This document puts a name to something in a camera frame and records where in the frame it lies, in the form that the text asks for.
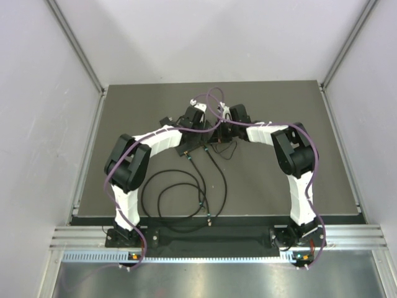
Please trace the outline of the dark grey network switch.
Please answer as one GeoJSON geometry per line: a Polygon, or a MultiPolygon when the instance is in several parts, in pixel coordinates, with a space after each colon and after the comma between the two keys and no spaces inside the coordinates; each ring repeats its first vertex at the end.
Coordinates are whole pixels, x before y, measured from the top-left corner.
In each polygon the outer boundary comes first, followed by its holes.
{"type": "Polygon", "coordinates": [[[209,144],[209,140],[191,139],[181,143],[179,146],[175,147],[175,149],[179,156],[183,156],[207,144],[209,144]]]}

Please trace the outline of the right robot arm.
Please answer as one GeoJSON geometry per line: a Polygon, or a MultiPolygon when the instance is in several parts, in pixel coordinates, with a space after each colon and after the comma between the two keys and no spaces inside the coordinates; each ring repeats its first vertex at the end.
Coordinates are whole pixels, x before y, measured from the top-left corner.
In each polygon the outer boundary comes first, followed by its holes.
{"type": "Polygon", "coordinates": [[[304,126],[301,123],[275,125],[252,122],[242,104],[228,107],[222,102],[217,112],[222,123],[218,132],[229,138],[238,137],[274,148],[277,163],[289,183],[291,210],[287,230],[291,244],[305,245],[318,228],[318,219],[312,208],[312,178],[318,153],[311,146],[304,126]]]}

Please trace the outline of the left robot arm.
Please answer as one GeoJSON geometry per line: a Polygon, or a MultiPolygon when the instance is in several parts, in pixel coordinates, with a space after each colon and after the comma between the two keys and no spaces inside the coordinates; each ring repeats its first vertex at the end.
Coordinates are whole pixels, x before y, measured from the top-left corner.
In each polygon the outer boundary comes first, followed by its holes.
{"type": "Polygon", "coordinates": [[[175,148],[182,156],[198,148],[209,129],[205,120],[207,106],[195,103],[177,121],[167,117],[160,121],[161,128],[153,132],[131,137],[121,135],[104,168],[107,181],[114,194],[116,216],[114,232],[127,246],[140,241],[138,213],[138,189],[145,180],[149,160],[164,150],[175,148]]]}

